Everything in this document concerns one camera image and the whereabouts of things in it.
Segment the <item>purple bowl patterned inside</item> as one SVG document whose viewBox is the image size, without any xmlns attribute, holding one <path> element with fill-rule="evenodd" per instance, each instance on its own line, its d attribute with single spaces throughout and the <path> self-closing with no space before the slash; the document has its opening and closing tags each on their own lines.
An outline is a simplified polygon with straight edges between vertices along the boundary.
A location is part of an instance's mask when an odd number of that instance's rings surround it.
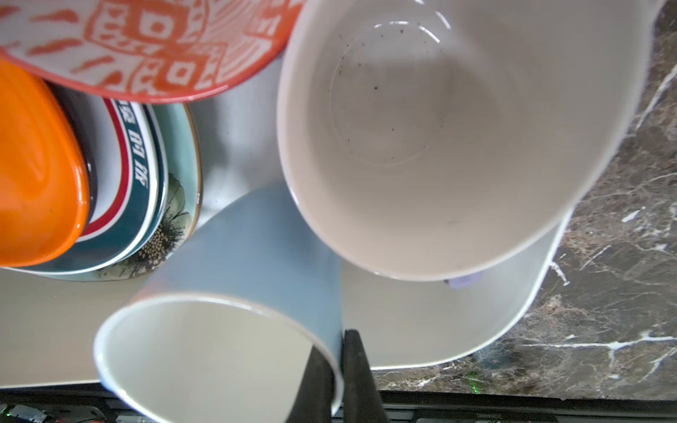
<svg viewBox="0 0 677 423">
<path fill-rule="evenodd" d="M 3 59 L 130 102 L 193 102 L 255 76 L 287 45 L 300 1 L 4 1 Z"/>
</svg>

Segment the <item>light blue mug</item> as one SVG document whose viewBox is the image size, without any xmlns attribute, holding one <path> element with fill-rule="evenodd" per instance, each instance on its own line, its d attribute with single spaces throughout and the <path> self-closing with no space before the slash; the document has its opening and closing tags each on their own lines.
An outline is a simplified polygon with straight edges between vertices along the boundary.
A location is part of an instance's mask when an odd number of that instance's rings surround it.
<svg viewBox="0 0 677 423">
<path fill-rule="evenodd" d="M 98 329 L 102 384 L 159 422 L 287 422 L 310 351 L 340 407 L 341 259 L 285 183 L 253 190 L 195 232 Z"/>
</svg>

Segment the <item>white plate green red rim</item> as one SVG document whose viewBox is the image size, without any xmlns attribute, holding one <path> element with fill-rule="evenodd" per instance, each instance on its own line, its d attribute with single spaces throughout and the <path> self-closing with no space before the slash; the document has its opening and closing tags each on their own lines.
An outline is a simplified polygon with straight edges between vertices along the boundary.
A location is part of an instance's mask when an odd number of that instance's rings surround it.
<svg viewBox="0 0 677 423">
<path fill-rule="evenodd" d="M 112 141 L 119 159 L 101 159 L 103 167 L 121 169 L 120 183 L 109 209 L 91 221 L 76 243 L 61 256 L 15 270 L 42 275 L 96 271 L 132 254 L 146 233 L 154 229 L 156 210 L 165 202 L 167 157 L 152 108 L 136 102 L 102 99 L 95 116 L 110 121 L 110 136 L 97 135 L 94 143 Z"/>
</svg>

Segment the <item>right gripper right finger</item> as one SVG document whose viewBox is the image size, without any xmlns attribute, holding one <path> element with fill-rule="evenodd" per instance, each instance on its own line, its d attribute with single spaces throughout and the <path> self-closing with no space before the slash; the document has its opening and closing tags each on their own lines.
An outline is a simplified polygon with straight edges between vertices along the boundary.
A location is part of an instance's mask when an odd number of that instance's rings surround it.
<svg viewBox="0 0 677 423">
<path fill-rule="evenodd" d="M 388 423 L 359 331 L 345 331 L 342 370 L 345 381 L 344 421 Z"/>
</svg>

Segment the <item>mint green flower plate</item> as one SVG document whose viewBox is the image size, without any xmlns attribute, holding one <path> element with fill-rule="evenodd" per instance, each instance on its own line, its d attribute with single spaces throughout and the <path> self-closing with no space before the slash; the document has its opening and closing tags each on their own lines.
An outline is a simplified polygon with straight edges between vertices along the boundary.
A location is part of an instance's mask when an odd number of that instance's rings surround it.
<svg viewBox="0 0 677 423">
<path fill-rule="evenodd" d="M 190 109 L 183 104 L 156 105 L 154 128 L 162 136 L 167 158 L 167 190 L 162 217 L 144 245 L 133 254 L 102 269 L 65 274 L 43 272 L 56 280 L 80 282 L 129 280 L 163 264 L 195 230 L 202 203 L 203 177 L 199 138 Z"/>
</svg>

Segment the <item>purple mug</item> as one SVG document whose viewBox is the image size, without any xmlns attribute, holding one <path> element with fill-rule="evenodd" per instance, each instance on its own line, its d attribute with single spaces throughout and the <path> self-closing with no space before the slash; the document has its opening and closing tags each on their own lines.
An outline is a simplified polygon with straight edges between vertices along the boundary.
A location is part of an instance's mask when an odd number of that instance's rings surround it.
<svg viewBox="0 0 677 423">
<path fill-rule="evenodd" d="M 613 160 L 659 1 L 308 1 L 287 44 L 287 186 L 347 262 L 463 277 L 554 227 Z"/>
</svg>

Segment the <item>black round plate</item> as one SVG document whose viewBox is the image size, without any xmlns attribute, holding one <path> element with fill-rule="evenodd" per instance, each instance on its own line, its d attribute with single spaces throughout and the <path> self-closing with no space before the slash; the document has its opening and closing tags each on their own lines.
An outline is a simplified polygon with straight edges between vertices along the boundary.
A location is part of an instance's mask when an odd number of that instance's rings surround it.
<svg viewBox="0 0 677 423">
<path fill-rule="evenodd" d="M 85 127 L 79 119 L 77 110 L 74 109 L 72 102 L 66 96 L 65 91 L 63 91 L 63 89 L 56 84 L 48 82 L 47 85 L 51 93 L 55 96 L 61 109 L 65 113 L 69 125 L 72 128 L 72 132 L 78 141 L 79 149 L 86 164 L 90 200 L 87 222 L 90 222 L 93 218 L 96 200 L 98 197 L 98 178 L 94 169 L 93 152 L 87 142 Z"/>
</svg>

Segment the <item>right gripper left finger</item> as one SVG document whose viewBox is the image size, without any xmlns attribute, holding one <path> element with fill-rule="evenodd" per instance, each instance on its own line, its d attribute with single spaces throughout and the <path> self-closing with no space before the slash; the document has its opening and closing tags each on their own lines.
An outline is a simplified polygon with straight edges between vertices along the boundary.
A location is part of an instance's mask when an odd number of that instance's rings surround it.
<svg viewBox="0 0 677 423">
<path fill-rule="evenodd" d="M 333 397 L 333 369 L 313 347 L 287 423 L 330 423 Z"/>
</svg>

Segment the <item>orange bowl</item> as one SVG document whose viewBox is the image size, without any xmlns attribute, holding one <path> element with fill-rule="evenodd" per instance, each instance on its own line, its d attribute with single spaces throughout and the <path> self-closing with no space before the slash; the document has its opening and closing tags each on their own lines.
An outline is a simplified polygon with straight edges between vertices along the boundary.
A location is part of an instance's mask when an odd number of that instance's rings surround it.
<svg viewBox="0 0 677 423">
<path fill-rule="evenodd" d="M 47 84 L 1 63 L 1 265 L 26 267 L 61 256 L 82 234 L 90 209 L 86 162 Z"/>
</svg>

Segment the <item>white plastic bin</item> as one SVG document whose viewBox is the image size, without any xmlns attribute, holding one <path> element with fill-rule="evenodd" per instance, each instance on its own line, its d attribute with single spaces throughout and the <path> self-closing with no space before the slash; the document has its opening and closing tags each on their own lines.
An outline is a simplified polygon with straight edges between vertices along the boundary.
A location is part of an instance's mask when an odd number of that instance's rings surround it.
<svg viewBox="0 0 677 423">
<path fill-rule="evenodd" d="M 225 151 L 250 158 L 243 179 L 232 161 L 227 183 L 204 189 L 195 230 L 220 206 L 281 178 L 274 105 L 280 62 L 234 94 L 191 106 L 216 113 L 236 105 L 220 140 Z M 216 132 L 194 123 L 201 160 Z M 361 334 L 374 370 L 422 368 L 456 361 L 508 332 L 532 305 L 560 244 L 561 223 L 539 241 L 481 274 L 466 287 L 391 280 L 346 264 L 343 323 Z M 1 273 L 1 384 L 5 388 L 89 384 L 99 377 L 93 339 L 103 322 L 137 294 L 150 273 L 129 280 L 80 282 L 18 271 Z"/>
</svg>

